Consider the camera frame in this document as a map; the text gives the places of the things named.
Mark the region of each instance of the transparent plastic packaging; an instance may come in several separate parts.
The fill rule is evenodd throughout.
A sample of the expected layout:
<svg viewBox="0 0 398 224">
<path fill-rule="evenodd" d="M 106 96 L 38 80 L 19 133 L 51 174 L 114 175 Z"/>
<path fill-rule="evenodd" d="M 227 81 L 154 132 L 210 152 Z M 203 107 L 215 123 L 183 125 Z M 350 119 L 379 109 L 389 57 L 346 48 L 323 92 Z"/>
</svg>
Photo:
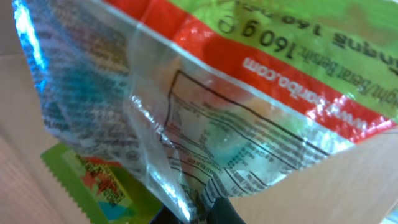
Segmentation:
<svg viewBox="0 0 398 224">
<path fill-rule="evenodd" d="M 396 4 L 283 2 L 14 9 L 47 131 L 189 222 L 396 125 Z"/>
</svg>

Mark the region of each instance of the crumpled plastic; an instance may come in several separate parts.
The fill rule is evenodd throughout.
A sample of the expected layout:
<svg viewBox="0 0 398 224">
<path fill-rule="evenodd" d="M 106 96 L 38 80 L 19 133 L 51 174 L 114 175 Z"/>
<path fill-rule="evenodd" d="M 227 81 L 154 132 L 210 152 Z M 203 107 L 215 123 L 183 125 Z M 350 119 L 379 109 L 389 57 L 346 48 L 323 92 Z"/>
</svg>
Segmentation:
<svg viewBox="0 0 398 224">
<path fill-rule="evenodd" d="M 190 222 L 394 127 L 396 4 L 283 2 L 14 0 L 46 130 Z"/>
</svg>

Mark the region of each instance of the white stripe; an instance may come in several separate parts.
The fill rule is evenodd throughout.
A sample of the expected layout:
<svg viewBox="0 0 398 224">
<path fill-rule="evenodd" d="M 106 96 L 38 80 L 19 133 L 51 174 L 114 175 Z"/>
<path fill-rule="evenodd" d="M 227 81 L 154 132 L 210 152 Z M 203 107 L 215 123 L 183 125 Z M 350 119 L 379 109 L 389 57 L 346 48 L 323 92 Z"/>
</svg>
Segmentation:
<svg viewBox="0 0 398 224">
<path fill-rule="evenodd" d="M 333 153 L 336 153 L 336 152 L 339 152 L 339 151 L 342 151 L 342 150 L 345 150 L 347 148 L 354 146 L 354 143 L 352 143 L 348 139 L 346 139 L 343 136 L 340 136 L 339 134 L 337 134 L 336 132 L 318 124 L 317 122 L 304 116 L 302 113 L 299 113 L 298 111 L 292 109 L 291 107 L 273 99 L 269 95 L 259 91 L 258 89 L 254 88 L 253 86 L 248 85 L 247 83 L 244 83 L 241 80 L 238 80 L 232 76 L 225 74 L 224 72 L 221 72 L 221 71 L 207 65 L 205 62 L 201 61 L 199 58 L 192 55 L 190 52 L 187 52 L 186 50 L 184 50 L 183 48 L 178 46 L 175 42 L 172 42 L 168 38 L 160 35 L 158 32 L 154 31 L 153 29 L 146 26 L 145 24 L 135 20 L 131 16 L 121 12 L 119 9 L 116 9 L 115 7 L 110 6 L 109 4 L 106 4 L 101 0 L 92 0 L 92 1 L 94 1 L 96 4 L 99 4 L 100 6 L 104 7 L 106 10 L 108 10 L 110 13 L 114 14 L 115 16 L 117 16 L 117 17 L 125 20 L 129 24 L 137 27 L 137 29 L 139 29 L 143 33 L 146 33 L 147 35 L 153 37 L 155 40 L 174 49 L 180 55 L 184 56 L 185 58 L 189 59 L 193 63 L 197 64 L 198 66 L 200 66 L 207 72 L 210 72 L 220 78 L 223 78 L 224 80 L 227 80 L 230 83 L 233 83 L 233 84 L 243 88 L 244 90 L 252 93 L 253 95 L 267 101 L 268 103 L 272 104 L 273 106 L 278 107 L 285 112 L 288 112 L 289 114 L 291 114 L 292 116 L 294 116 L 295 118 L 300 120 L 301 122 L 304 122 L 306 126 L 311 126 L 311 127 L 315 128 L 316 130 L 319 130 L 318 136 L 311 136 L 312 137 L 311 139 L 309 139 L 308 136 L 303 137 L 304 139 L 308 139 L 316 147 L 319 147 L 321 149 L 326 149 L 328 151 L 328 153 L 333 154 Z M 98 13 L 98 11 L 95 12 L 95 15 L 98 16 L 99 19 L 103 19 L 103 18 L 101 18 L 102 16 L 100 13 Z"/>
</svg>

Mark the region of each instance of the plastic bag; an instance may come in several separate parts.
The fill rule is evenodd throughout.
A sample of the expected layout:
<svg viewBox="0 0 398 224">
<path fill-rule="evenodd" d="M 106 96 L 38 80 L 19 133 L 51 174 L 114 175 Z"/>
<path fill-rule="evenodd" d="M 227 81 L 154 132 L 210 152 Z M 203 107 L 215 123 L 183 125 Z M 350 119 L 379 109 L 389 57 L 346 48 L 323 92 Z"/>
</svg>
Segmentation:
<svg viewBox="0 0 398 224">
<path fill-rule="evenodd" d="M 183 222 L 394 127 L 394 2 L 15 0 L 47 130 Z"/>
</svg>

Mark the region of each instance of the small green candy wrapper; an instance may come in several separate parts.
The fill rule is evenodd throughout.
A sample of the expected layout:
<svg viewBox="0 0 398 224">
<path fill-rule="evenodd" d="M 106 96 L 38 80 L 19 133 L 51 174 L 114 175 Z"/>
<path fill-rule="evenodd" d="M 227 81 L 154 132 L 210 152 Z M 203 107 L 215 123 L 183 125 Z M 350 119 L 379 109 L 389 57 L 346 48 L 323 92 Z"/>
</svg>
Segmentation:
<svg viewBox="0 0 398 224">
<path fill-rule="evenodd" d="M 57 144 L 41 155 L 92 223 L 149 223 L 162 203 L 122 167 L 94 164 Z"/>
</svg>

